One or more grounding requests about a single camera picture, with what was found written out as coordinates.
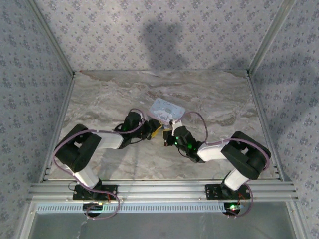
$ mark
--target patterned wallpaper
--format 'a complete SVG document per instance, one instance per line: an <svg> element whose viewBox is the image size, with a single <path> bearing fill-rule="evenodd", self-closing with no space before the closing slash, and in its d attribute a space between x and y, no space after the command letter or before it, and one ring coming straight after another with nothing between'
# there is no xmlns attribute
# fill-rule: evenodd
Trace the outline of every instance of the patterned wallpaper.
<svg viewBox="0 0 319 239"><path fill-rule="evenodd" d="M73 70L247 69L281 0L36 0Z"/></svg>
<svg viewBox="0 0 319 239"><path fill-rule="evenodd" d="M69 75L24 1L0 1L0 238L43 167Z"/></svg>
<svg viewBox="0 0 319 239"><path fill-rule="evenodd" d="M298 0L257 73L272 138L319 239L319 2Z"/></svg>

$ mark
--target marble surface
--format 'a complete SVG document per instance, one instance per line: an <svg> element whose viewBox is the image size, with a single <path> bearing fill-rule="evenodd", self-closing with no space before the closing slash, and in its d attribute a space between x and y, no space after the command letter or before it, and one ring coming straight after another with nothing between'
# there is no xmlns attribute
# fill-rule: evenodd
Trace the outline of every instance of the marble surface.
<svg viewBox="0 0 319 239"><path fill-rule="evenodd" d="M208 142L229 138L240 130L266 145L244 71L93 71L77 72L60 139L76 124L92 129L113 129L130 108L144 112L160 97L206 120ZM204 126L196 115L183 124L198 140ZM222 179L233 168L227 160L195 164L175 147L164 147L161 134L121 150L98 149L90 165L107 179ZM274 168L260 178L274 178ZM68 179L52 166L49 179Z"/></svg>

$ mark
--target wall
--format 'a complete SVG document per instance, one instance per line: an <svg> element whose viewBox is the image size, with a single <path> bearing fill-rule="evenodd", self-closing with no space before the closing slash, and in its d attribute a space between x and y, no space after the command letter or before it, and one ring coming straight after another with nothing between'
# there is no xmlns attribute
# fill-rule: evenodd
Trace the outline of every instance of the wall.
<svg viewBox="0 0 319 239"><path fill-rule="evenodd" d="M284 171L319 238L319 2L298 0L253 76Z"/></svg>
<svg viewBox="0 0 319 239"><path fill-rule="evenodd" d="M36 0L73 70L247 69L281 0Z"/></svg>
<svg viewBox="0 0 319 239"><path fill-rule="evenodd" d="M0 238L8 239L39 178L70 77L24 1L2 0L0 9Z"/></svg>

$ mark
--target marble tabletop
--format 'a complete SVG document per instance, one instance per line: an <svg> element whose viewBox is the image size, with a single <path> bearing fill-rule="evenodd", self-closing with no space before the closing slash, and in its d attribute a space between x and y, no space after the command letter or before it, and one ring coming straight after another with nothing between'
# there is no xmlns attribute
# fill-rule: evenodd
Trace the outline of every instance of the marble tabletop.
<svg viewBox="0 0 319 239"><path fill-rule="evenodd" d="M208 142L242 131L266 145L244 71L77 72L60 139L78 123L90 129L114 129L130 108L147 112L158 97L201 113L208 127ZM197 140L204 140L200 118L191 115L183 124ZM164 147L161 133L121 150L97 149L89 164L102 180L222 179L233 168L227 160L195 164L175 147ZM55 165L48 177L69 178ZM274 168L260 178L276 178Z"/></svg>

